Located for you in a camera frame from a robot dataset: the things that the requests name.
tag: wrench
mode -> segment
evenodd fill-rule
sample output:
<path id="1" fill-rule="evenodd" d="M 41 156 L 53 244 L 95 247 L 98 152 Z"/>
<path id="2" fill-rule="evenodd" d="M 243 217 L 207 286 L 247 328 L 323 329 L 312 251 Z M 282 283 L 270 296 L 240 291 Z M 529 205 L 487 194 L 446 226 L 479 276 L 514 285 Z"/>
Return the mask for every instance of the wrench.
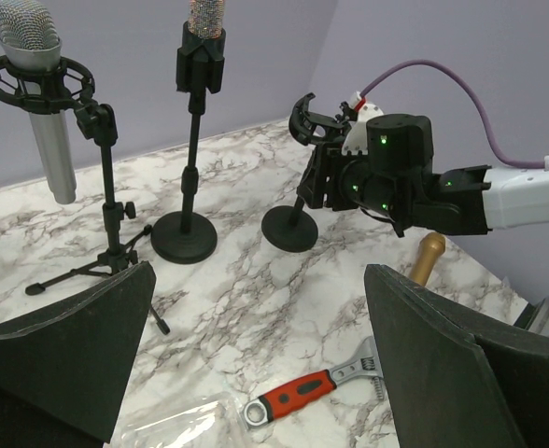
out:
<path id="1" fill-rule="evenodd" d="M 360 377 L 373 378 L 376 396 L 385 399 L 383 371 L 374 336 L 366 338 L 347 362 L 281 385 L 250 401 L 243 410 L 244 420 L 250 428 L 263 427 Z"/>

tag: red wrench handle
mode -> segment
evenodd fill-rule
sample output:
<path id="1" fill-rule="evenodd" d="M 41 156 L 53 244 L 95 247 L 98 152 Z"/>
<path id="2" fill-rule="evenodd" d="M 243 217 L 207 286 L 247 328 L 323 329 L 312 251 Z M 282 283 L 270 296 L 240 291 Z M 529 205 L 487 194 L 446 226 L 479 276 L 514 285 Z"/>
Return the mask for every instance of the red wrench handle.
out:
<path id="1" fill-rule="evenodd" d="M 319 371 L 281 385 L 260 396 L 259 400 L 266 407 L 268 421 L 272 422 L 330 394 L 336 388 L 331 373 Z"/>

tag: black microphone stand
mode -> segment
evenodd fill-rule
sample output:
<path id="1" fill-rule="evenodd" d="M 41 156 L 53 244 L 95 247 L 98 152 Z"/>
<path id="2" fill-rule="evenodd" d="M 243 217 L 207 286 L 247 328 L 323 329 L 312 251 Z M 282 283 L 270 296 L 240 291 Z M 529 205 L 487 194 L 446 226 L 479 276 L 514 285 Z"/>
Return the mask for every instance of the black microphone stand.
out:
<path id="1" fill-rule="evenodd" d="M 2 78 L 5 70 L 18 80 L 18 86 L 13 86 Z M 64 78 L 71 77 L 78 80 L 81 90 L 71 92 L 64 85 Z M 25 82 L 35 82 L 40 85 L 39 95 L 29 94 L 25 88 Z M 103 204 L 103 218 L 105 222 L 108 249 L 98 255 L 97 260 L 89 264 L 70 270 L 43 283 L 34 283 L 25 289 L 25 293 L 34 296 L 43 293 L 48 287 L 57 285 L 76 275 L 89 275 L 94 277 L 110 277 L 135 265 L 138 262 L 135 244 L 144 236 L 152 232 L 152 226 L 147 225 L 132 240 L 126 244 L 120 242 L 120 223 L 125 217 L 135 218 L 134 203 L 118 203 L 115 200 L 115 183 L 113 176 L 112 147 L 117 143 L 119 135 L 115 122 L 115 113 L 110 105 L 99 105 L 92 99 L 95 84 L 92 73 L 83 65 L 61 58 L 57 70 L 42 75 L 33 75 L 13 66 L 6 56 L 0 57 L 0 84 L 10 87 L 13 92 L 7 92 L 0 88 L 0 101 L 14 105 L 30 113 L 53 114 L 62 110 L 74 109 L 77 126 L 87 140 L 93 139 L 100 148 L 103 179 L 105 184 L 105 203 Z M 98 272 L 94 268 L 108 267 L 110 273 Z M 160 318 L 154 307 L 150 306 L 150 312 L 157 321 L 157 325 L 163 334 L 168 334 L 166 322 Z"/>
<path id="2" fill-rule="evenodd" d="M 196 167 L 200 120 L 206 111 L 206 90 L 218 93 L 222 86 L 225 58 L 225 30 L 220 37 L 201 39 L 194 35 L 186 22 L 183 25 L 183 45 L 177 53 L 177 90 L 190 94 L 190 152 L 188 165 L 181 177 L 183 206 L 154 225 L 152 247 L 162 258 L 177 264 L 193 264 L 210 257 L 217 248 L 217 231 L 213 224 L 193 213 L 193 201 L 198 192 L 199 174 Z"/>

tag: clear plastic packaging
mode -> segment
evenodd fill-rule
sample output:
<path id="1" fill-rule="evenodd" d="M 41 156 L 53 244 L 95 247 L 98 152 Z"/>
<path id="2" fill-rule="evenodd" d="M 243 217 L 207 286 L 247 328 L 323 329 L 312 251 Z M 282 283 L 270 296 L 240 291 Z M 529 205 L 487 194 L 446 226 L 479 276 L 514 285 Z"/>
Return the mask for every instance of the clear plastic packaging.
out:
<path id="1" fill-rule="evenodd" d="M 229 394 L 151 415 L 125 426 L 120 448 L 247 448 L 247 429 Z"/>

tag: wrench hanging hole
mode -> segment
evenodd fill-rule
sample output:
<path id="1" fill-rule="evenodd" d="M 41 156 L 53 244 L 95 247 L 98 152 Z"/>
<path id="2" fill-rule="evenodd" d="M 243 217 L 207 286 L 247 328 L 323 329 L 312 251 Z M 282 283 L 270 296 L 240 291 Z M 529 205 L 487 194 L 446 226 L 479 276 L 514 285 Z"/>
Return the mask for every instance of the wrench hanging hole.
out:
<path id="1" fill-rule="evenodd" d="M 249 421 L 252 423 L 259 423 L 264 420 L 264 418 L 266 418 L 266 413 L 259 404 L 251 404 L 247 408 L 246 415 Z"/>

